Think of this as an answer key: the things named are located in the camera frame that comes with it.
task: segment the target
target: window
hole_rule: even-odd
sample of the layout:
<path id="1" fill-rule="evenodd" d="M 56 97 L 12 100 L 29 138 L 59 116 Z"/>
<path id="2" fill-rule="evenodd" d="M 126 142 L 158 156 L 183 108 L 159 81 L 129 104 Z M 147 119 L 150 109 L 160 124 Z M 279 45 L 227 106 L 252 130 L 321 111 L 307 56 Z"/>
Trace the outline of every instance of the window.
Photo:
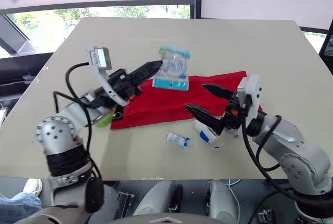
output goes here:
<path id="1" fill-rule="evenodd" d="M 319 54 L 321 47 L 324 43 L 324 40 L 326 38 L 326 34 L 325 33 L 304 32 L 304 35 L 308 39 L 310 44 L 313 46 L 313 48 L 316 50 L 316 52 Z"/>
<path id="2" fill-rule="evenodd" d="M 9 53 L 0 46 L 0 59 L 8 58 L 8 57 L 9 57 Z"/>
<path id="3" fill-rule="evenodd" d="M 38 50 L 55 51 L 83 17 L 190 18 L 189 5 L 56 9 L 7 15 Z"/>

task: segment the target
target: green object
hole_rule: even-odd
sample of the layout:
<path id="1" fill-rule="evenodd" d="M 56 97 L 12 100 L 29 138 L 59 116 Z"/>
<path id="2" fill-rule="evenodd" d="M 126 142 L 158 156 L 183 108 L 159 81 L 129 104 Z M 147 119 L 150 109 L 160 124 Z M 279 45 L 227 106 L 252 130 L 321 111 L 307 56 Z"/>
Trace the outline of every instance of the green object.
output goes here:
<path id="1" fill-rule="evenodd" d="M 104 128 L 106 126 L 109 126 L 112 118 L 113 118 L 114 112 L 111 112 L 108 116 L 104 117 L 102 120 L 100 120 L 97 124 L 96 127 L 98 128 Z"/>

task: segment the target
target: jeans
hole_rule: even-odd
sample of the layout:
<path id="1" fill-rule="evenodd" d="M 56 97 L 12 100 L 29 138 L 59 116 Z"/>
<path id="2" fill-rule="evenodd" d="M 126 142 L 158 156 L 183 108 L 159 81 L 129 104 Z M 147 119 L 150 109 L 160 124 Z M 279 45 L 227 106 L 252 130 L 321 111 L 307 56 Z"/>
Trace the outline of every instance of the jeans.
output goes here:
<path id="1" fill-rule="evenodd" d="M 41 200 L 32 193 L 18 193 L 8 199 L 0 193 L 0 224 L 15 223 L 41 210 Z"/>

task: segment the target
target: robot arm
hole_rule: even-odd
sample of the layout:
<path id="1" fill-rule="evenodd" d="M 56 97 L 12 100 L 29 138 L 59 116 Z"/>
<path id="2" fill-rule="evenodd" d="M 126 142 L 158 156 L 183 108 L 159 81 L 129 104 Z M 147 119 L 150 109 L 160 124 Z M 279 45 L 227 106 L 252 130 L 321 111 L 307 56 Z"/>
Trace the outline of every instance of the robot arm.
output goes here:
<path id="1" fill-rule="evenodd" d="M 260 132 L 252 140 L 260 144 L 276 117 L 266 115 Z M 329 156 L 313 143 L 307 143 L 297 126 L 281 120 L 263 149 L 279 162 L 291 186 L 307 195 L 322 195 L 332 189 Z"/>
<path id="2" fill-rule="evenodd" d="M 162 61 L 148 62 L 130 74 L 119 69 L 108 76 L 106 71 L 111 69 L 108 49 L 95 47 L 88 51 L 88 56 L 93 74 L 102 87 L 78 98 L 69 86 L 73 102 L 42 120 L 35 131 L 37 141 L 44 146 L 51 173 L 51 200 L 55 206 L 36 213 L 32 221 L 41 218 L 46 223 L 84 223 L 99 210 L 104 202 L 103 183 L 100 177 L 91 177 L 93 167 L 98 174 L 99 171 L 78 134 L 82 128 L 91 128 L 107 116 L 111 109 L 125 106 L 139 96 L 139 85 L 155 75 L 162 65 Z M 69 84 L 69 72 L 66 75 Z"/>
<path id="3" fill-rule="evenodd" d="M 329 156 L 314 143 L 307 143 L 292 123 L 280 116 L 266 115 L 259 110 L 262 88 L 257 75 L 243 78 L 237 91 L 229 91 L 219 85 L 203 85 L 209 92 L 229 100 L 225 114 L 218 119 L 203 108 L 187 105 L 194 117 L 209 126 L 218 135 L 224 128 L 237 130 L 242 134 L 250 156 L 266 179 L 273 182 L 267 171 L 260 165 L 259 153 L 253 154 L 247 135 L 276 159 L 286 173 L 294 196 L 273 185 L 285 196 L 296 201 L 296 207 L 304 220 L 306 217 L 328 218 L 333 216 L 332 178 L 328 174 Z"/>

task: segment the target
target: person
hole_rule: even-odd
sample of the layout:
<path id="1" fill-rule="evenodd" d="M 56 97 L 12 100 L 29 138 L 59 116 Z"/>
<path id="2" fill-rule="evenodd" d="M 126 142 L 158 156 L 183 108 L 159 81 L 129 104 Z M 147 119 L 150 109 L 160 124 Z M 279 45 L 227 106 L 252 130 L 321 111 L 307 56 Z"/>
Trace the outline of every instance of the person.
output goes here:
<path id="1" fill-rule="evenodd" d="M 22 192 L 8 199 L 0 193 L 0 224 L 12 224 L 42 209 L 39 194 L 43 188 L 40 179 L 30 178 Z"/>

